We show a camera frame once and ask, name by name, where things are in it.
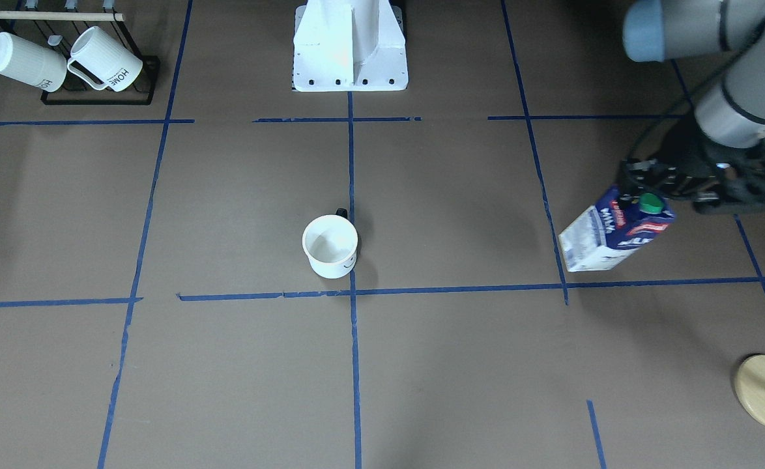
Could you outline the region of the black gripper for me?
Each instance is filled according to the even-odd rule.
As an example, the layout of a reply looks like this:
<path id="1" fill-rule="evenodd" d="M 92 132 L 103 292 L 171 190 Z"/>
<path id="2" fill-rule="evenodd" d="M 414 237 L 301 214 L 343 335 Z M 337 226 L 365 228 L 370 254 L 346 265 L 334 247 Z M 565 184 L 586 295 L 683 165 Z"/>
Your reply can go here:
<path id="1" fill-rule="evenodd" d="M 714 170 L 704 160 L 704 140 L 695 120 L 680 120 L 663 137 L 659 160 L 624 158 L 618 166 L 618 202 L 636 203 L 644 193 L 668 199 L 671 190 L 695 190 L 713 179 Z"/>

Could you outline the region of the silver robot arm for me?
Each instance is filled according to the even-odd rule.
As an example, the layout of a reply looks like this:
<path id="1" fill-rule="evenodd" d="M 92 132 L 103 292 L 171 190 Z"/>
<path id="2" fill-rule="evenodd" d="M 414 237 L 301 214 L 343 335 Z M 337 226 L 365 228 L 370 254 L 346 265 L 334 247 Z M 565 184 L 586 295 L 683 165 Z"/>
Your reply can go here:
<path id="1" fill-rule="evenodd" d="M 702 214 L 765 210 L 765 1 L 636 1 L 622 44 L 635 62 L 730 53 L 644 160 L 630 151 L 620 200 L 689 200 Z"/>

